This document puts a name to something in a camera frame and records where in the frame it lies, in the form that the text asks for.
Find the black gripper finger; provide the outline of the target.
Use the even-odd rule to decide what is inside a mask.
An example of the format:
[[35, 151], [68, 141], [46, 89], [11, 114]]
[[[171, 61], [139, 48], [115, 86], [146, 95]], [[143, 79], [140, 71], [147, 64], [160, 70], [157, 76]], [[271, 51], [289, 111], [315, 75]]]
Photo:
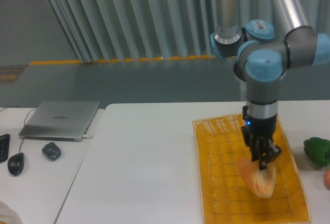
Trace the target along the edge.
[[252, 162], [259, 161], [262, 158], [260, 145], [260, 141], [252, 141], [250, 144]]
[[268, 143], [260, 150], [259, 169], [261, 171], [267, 169], [268, 164], [275, 161], [281, 152], [282, 150], [279, 146], [273, 142]]

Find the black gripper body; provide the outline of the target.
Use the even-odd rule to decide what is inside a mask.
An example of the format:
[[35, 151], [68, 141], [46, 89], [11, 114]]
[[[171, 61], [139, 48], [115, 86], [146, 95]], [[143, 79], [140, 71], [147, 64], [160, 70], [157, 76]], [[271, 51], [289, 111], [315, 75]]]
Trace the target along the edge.
[[268, 118], [257, 118], [250, 114], [248, 105], [243, 106], [242, 114], [245, 125], [241, 127], [245, 145], [250, 148], [252, 141], [260, 141], [262, 149], [268, 143], [273, 142], [273, 134], [276, 130], [277, 114]]

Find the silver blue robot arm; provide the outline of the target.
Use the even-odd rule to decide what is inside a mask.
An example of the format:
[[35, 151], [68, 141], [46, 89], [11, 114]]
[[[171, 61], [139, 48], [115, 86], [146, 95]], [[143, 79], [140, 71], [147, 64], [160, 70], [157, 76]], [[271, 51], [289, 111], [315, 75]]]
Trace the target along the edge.
[[211, 35], [215, 55], [237, 56], [236, 76], [246, 83], [242, 135], [252, 161], [265, 170], [280, 155], [273, 142], [280, 78], [287, 69], [329, 61], [329, 36], [316, 34], [301, 0], [271, 0], [284, 39], [274, 42], [271, 24], [264, 20], [238, 23], [237, 0], [216, 0], [217, 24]]

